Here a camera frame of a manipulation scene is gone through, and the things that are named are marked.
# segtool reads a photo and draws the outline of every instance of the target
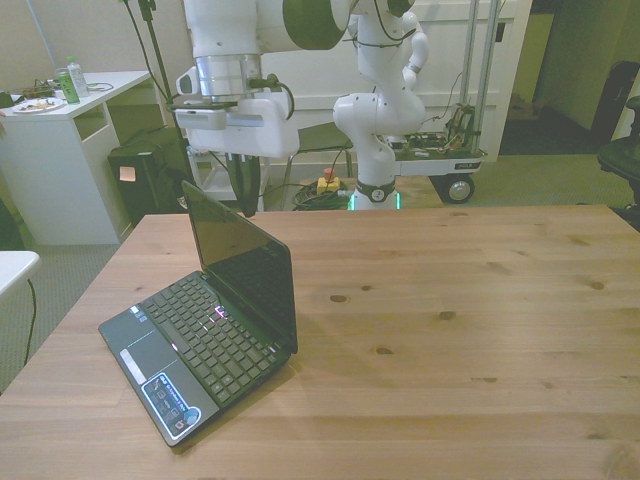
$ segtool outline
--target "white desk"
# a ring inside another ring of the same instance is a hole
[[[26,282],[39,265],[40,256],[36,252],[0,252],[0,298]]]
[[[85,76],[114,88],[46,113],[2,110],[0,170],[42,245],[115,244],[130,228],[107,162],[120,145],[107,106],[157,104],[155,88],[146,71]]]

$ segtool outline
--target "black chair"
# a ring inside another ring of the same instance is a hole
[[[603,171],[615,173],[629,182],[635,205],[613,210],[640,231],[640,96],[629,99],[626,106],[635,112],[631,135],[602,147],[598,151],[598,162]]]

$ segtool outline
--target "black laptop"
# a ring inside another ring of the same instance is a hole
[[[189,183],[183,190],[202,271],[99,327],[169,446],[298,351],[287,246]]]

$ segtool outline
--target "black box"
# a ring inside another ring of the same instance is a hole
[[[160,128],[134,135],[109,154],[133,226],[147,214],[186,212],[181,183],[191,175],[182,142],[174,128]]]

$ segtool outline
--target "label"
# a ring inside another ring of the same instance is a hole
[[[173,385],[166,373],[161,372],[142,386],[156,415],[172,439],[177,440],[192,430],[202,412],[198,407],[190,407]]]

